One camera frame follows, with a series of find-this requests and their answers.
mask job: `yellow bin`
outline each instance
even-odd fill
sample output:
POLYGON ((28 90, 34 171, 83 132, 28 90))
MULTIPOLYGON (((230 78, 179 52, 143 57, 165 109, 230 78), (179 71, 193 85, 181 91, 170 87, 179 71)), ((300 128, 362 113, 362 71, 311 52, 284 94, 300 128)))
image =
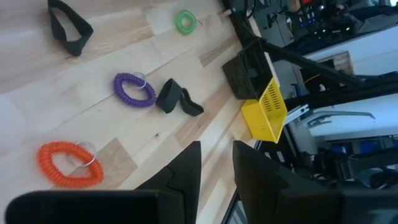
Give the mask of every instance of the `yellow bin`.
POLYGON ((278 143, 287 109, 275 78, 269 82, 260 100, 246 100, 241 108, 254 139, 278 143))

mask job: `green coil keychain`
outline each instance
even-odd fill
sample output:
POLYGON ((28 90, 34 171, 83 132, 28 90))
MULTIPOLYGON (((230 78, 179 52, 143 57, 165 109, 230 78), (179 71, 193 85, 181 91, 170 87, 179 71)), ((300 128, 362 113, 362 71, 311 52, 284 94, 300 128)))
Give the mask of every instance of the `green coil keychain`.
POLYGON ((182 35, 188 35, 191 34, 196 26, 197 26, 197 19, 196 17, 188 10, 184 9, 181 10, 177 16, 175 17, 175 26, 177 27, 177 30, 182 34, 182 35), (188 26, 185 26, 182 24, 182 20, 187 19, 190 24, 188 26))

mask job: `wooden table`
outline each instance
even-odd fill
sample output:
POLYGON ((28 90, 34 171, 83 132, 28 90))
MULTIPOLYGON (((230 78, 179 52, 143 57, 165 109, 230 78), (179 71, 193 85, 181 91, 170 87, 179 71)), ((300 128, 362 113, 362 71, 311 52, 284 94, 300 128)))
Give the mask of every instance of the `wooden table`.
MULTIPOLYGON (((218 0, 65 2, 94 28, 79 57, 54 41, 46 1, 0 2, 0 210, 20 194, 55 188, 36 161, 46 142, 94 144, 105 179, 90 189, 119 190, 135 189, 200 140, 197 223, 220 223, 236 188, 233 140, 255 141, 221 69, 241 46, 218 0), (191 35, 173 25, 179 9, 202 23, 191 35), (157 93, 174 78, 205 112, 193 118, 179 105, 170 114, 126 106, 112 89, 119 72, 145 73, 157 93)), ((75 31, 60 20, 72 39, 75 31)), ((84 173, 63 155, 54 161, 65 174, 84 173)))

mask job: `white wall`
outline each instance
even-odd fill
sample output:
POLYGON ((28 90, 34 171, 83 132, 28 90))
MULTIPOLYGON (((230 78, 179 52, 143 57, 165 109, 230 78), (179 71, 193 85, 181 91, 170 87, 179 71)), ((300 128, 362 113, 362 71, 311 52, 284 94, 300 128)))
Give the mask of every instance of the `white wall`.
MULTIPOLYGON (((348 51, 355 74, 378 75, 398 71, 397 36, 398 27, 393 27, 315 52, 307 57, 312 60, 320 60, 348 51)), ((326 139, 336 139, 342 136, 359 138, 364 135, 388 133, 388 130, 391 131, 391 134, 398 134, 398 94, 320 108, 316 111, 370 112, 376 117, 376 120, 357 116, 328 118, 332 123, 312 128, 310 132, 313 136, 326 136, 326 139)))

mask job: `black strap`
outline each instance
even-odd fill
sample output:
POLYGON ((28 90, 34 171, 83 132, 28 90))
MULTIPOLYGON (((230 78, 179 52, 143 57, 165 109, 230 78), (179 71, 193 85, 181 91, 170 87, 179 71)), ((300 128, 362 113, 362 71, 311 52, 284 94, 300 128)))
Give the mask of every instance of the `black strap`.
POLYGON ((48 0, 47 4, 51 20, 52 35, 66 48, 70 54, 73 56, 81 55, 83 47, 94 32, 93 28, 64 2, 60 0, 48 0), (65 29, 62 27, 57 17, 55 17, 53 8, 57 8, 67 15, 70 22, 72 22, 72 24, 76 27, 76 30, 81 35, 80 39, 74 41, 67 40, 65 29))
POLYGON ((171 78, 167 80, 160 91, 156 99, 156 105, 162 108, 164 112, 170 113, 174 110, 178 100, 180 100, 182 110, 191 116, 198 116, 205 111, 203 107, 191 100, 187 89, 181 88, 180 85, 171 78))

